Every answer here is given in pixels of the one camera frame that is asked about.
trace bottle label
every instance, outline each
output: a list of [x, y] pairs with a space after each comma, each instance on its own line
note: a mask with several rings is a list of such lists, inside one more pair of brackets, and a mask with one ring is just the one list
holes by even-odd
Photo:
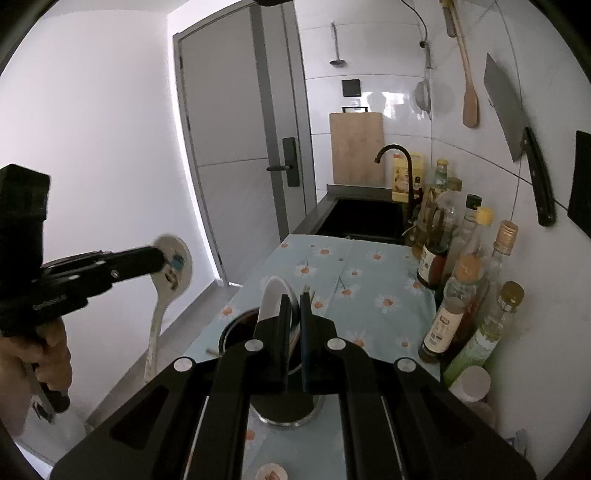
[[482, 331], [478, 329], [466, 344], [466, 355], [475, 362], [475, 365], [482, 366], [495, 349], [497, 343], [499, 343], [499, 340], [491, 342], [482, 334]]
[[445, 258], [431, 252], [423, 245], [421, 261], [418, 265], [418, 274], [429, 285], [436, 286], [441, 282]]
[[427, 336], [425, 345], [433, 353], [443, 353], [452, 342], [458, 325], [462, 321], [463, 312], [451, 313], [443, 306], [439, 308], [437, 316]]

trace light switch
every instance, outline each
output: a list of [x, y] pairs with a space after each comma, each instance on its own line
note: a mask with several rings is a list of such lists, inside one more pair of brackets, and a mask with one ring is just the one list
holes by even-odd
[[360, 97], [361, 96], [361, 80], [341, 80], [343, 85], [344, 97]]

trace door handle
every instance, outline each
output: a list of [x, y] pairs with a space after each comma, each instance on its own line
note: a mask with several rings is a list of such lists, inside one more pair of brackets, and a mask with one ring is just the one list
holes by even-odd
[[294, 137], [286, 137], [283, 143], [283, 158], [285, 165], [273, 165], [267, 167], [267, 171], [284, 171], [287, 173], [287, 186], [297, 188], [300, 186], [300, 169], [297, 165], [297, 147]]
[[293, 166], [291, 165], [278, 165], [276, 167], [267, 167], [267, 171], [288, 171], [292, 168]]

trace glass bottle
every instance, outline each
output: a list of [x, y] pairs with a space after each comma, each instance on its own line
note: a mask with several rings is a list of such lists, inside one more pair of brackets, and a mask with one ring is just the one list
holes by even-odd
[[503, 285], [501, 294], [496, 302], [490, 305], [478, 330], [444, 371], [443, 382], [447, 387], [450, 387], [466, 368], [472, 365], [482, 367], [485, 364], [513, 322], [515, 311], [523, 297], [523, 288], [518, 283], [508, 281]]
[[453, 232], [457, 227], [462, 181], [451, 177], [448, 188], [435, 201], [427, 220], [427, 240], [423, 245], [417, 278], [428, 288], [437, 288], [441, 282]]
[[482, 257], [484, 250], [482, 244], [484, 243], [484, 237], [488, 233], [488, 229], [492, 225], [492, 219], [495, 216], [495, 212], [492, 208], [478, 207], [476, 210], [476, 225], [472, 234], [462, 250], [460, 250], [460, 256], [462, 255], [475, 255]]
[[449, 162], [439, 158], [435, 169], [429, 172], [425, 182], [425, 193], [421, 203], [421, 210], [418, 214], [417, 227], [414, 231], [413, 255], [419, 260], [423, 253], [423, 245], [427, 239], [427, 219], [435, 200], [447, 190], [447, 166]]
[[424, 362], [438, 361], [451, 344], [466, 307], [476, 294], [475, 282], [479, 270], [480, 260], [473, 255], [465, 255], [457, 260], [453, 275], [445, 287], [443, 303], [418, 350]]
[[439, 307], [443, 300], [443, 289], [449, 278], [452, 276], [453, 268], [456, 266], [460, 251], [464, 248], [464, 245], [466, 245], [476, 227], [476, 210], [481, 204], [482, 198], [478, 195], [468, 194], [466, 197], [464, 218], [460, 226], [453, 232], [452, 243], [450, 244], [445, 268], [443, 269], [443, 279], [435, 293], [435, 304], [437, 307]]
[[473, 255], [480, 260], [480, 271], [478, 272], [478, 279], [476, 280], [476, 294], [471, 299], [470, 303], [464, 312], [462, 321], [457, 328], [456, 334], [452, 339], [447, 353], [445, 355], [446, 361], [451, 361], [464, 347], [466, 342], [470, 339], [474, 331], [476, 330], [476, 323], [474, 321], [474, 314], [478, 307], [478, 288], [482, 285], [484, 278], [486, 277], [486, 270], [490, 263], [485, 258], [485, 249], [483, 247], [484, 237], [488, 233], [488, 229], [491, 226], [493, 218], [493, 210], [487, 207], [478, 207], [476, 211], [476, 226], [472, 233], [472, 236], [467, 241], [466, 245], [462, 249], [461, 255]]
[[509, 220], [503, 220], [492, 245], [492, 255], [485, 262], [486, 271], [478, 280], [478, 290], [471, 311], [476, 325], [482, 320], [485, 303], [494, 303], [501, 291], [503, 259], [511, 255], [519, 227]]

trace door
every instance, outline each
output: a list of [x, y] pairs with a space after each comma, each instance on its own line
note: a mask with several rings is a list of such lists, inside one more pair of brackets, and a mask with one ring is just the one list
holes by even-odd
[[242, 284], [314, 205], [293, 5], [240, 2], [174, 44], [203, 223], [222, 278]]

